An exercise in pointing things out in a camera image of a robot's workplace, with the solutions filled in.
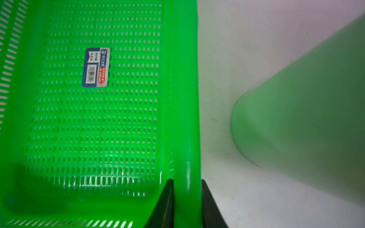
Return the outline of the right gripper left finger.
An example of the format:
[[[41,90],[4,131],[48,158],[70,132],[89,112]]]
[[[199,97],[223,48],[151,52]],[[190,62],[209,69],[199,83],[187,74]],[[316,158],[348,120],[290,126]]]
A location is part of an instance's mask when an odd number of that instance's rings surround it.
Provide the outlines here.
[[[173,228],[175,215],[174,181],[169,179],[144,226],[145,228]]]

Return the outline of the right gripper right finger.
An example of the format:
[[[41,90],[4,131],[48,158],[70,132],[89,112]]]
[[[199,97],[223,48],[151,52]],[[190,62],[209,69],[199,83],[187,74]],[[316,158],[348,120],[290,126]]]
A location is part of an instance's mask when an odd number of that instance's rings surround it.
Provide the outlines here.
[[[202,180],[202,227],[228,228],[205,180]]]

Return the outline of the green plastic basket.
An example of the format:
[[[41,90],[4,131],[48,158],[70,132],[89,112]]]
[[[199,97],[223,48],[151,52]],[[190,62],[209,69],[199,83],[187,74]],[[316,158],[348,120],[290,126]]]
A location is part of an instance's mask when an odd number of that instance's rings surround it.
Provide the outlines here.
[[[197,1],[1,1],[1,227],[202,227]],[[106,87],[83,87],[110,48]]]

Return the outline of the basket label sticker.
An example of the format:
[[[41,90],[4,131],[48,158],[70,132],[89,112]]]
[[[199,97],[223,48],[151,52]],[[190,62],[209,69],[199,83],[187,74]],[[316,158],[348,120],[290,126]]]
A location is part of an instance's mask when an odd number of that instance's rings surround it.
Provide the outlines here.
[[[86,88],[106,87],[109,62],[109,47],[88,48],[85,55],[82,86]]]

